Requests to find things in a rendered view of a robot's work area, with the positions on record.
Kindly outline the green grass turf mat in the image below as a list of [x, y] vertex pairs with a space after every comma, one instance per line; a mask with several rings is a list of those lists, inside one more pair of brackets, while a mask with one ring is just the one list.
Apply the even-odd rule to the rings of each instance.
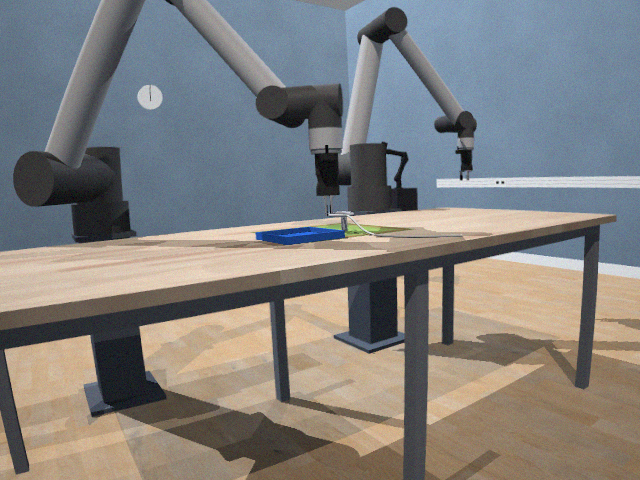
[[[347, 225], [348, 225], [348, 231], [345, 231], [345, 238], [370, 235], [370, 234], [364, 232], [362, 229], [360, 229], [356, 224], [347, 223]], [[409, 228], [375, 226], [375, 225], [364, 225], [364, 224], [359, 224], [359, 225], [362, 228], [364, 228], [365, 230], [367, 230], [367, 231], [369, 231], [371, 233], [374, 233], [374, 234], [382, 234], [382, 233], [414, 230], [414, 229], [409, 229]], [[341, 230], [341, 223], [317, 225], [317, 226], [307, 226], [307, 227], [317, 227], [317, 228]]]

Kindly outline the blue tray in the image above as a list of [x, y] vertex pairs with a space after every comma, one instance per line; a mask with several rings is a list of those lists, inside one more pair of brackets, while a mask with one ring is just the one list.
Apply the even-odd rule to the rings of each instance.
[[317, 227], [302, 227], [283, 230], [256, 232], [256, 239], [278, 244], [291, 245], [331, 239], [345, 238], [345, 230]]

